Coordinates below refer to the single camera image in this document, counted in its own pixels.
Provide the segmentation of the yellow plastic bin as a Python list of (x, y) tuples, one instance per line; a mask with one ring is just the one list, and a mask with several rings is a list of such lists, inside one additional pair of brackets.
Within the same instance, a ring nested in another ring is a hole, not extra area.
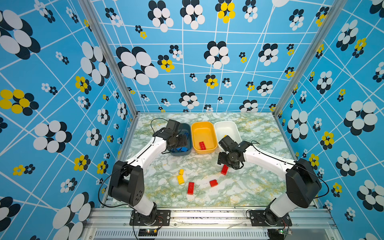
[[(211, 154), (218, 147), (214, 125), (211, 122), (197, 122), (191, 125), (193, 147), (197, 154)], [(199, 142), (204, 142), (206, 150), (200, 150)]]

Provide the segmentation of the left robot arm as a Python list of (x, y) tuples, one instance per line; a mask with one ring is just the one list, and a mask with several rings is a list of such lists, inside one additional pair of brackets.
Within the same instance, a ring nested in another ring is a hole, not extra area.
[(179, 128), (179, 122), (168, 120), (137, 154), (114, 164), (108, 196), (131, 207), (145, 223), (156, 220), (157, 205), (145, 195), (144, 171), (159, 155), (187, 145), (187, 137), (179, 133)]

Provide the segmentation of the small red lego brick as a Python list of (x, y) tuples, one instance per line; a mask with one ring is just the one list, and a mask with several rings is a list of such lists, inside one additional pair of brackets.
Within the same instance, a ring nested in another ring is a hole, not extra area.
[(218, 185), (218, 181), (217, 180), (212, 180), (212, 181), (210, 181), (210, 186), (213, 188), (213, 187), (215, 187), (215, 186), (217, 186)]

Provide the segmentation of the long red lego brick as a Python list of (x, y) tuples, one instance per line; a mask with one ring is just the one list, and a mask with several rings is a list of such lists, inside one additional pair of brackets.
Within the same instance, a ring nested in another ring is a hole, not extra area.
[(187, 194), (188, 195), (193, 195), (194, 194), (194, 189), (195, 189), (195, 183), (189, 182)]

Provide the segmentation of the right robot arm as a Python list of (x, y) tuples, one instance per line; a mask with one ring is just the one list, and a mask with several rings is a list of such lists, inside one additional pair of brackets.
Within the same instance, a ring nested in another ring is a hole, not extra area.
[(286, 192), (273, 199), (263, 212), (262, 219), (270, 226), (277, 225), (297, 208), (308, 208), (322, 189), (321, 180), (304, 159), (281, 158), (257, 148), (254, 143), (237, 143), (230, 136), (221, 139), (219, 145), (224, 150), (219, 153), (219, 165), (239, 170), (247, 162), (262, 167), (285, 182)]

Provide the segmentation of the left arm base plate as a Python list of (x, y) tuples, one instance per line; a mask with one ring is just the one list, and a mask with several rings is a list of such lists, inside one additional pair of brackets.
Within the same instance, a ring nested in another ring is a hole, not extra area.
[(149, 227), (162, 227), (169, 226), (171, 220), (170, 210), (155, 210), (149, 216), (142, 215), (137, 211), (131, 212), (130, 226), (149, 226)]

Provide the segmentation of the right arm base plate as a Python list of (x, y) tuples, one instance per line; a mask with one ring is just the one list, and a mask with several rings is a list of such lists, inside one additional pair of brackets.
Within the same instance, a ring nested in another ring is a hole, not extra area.
[(253, 227), (291, 227), (292, 221), (289, 214), (282, 218), (275, 216), (272, 212), (262, 210), (247, 210), (246, 217), (251, 221)]

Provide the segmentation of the yellow lego brick long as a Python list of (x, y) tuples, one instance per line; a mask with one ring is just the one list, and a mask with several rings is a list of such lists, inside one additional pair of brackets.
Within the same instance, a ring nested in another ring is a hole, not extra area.
[(178, 175), (177, 180), (178, 180), (179, 185), (182, 185), (185, 183), (183, 175)]

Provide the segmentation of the white plastic bin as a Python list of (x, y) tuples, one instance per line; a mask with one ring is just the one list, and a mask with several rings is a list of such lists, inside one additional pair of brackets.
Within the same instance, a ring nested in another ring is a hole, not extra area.
[(225, 136), (229, 136), (233, 141), (240, 143), (242, 138), (237, 125), (232, 121), (221, 121), (214, 124), (216, 136), (218, 142), (221, 141)]

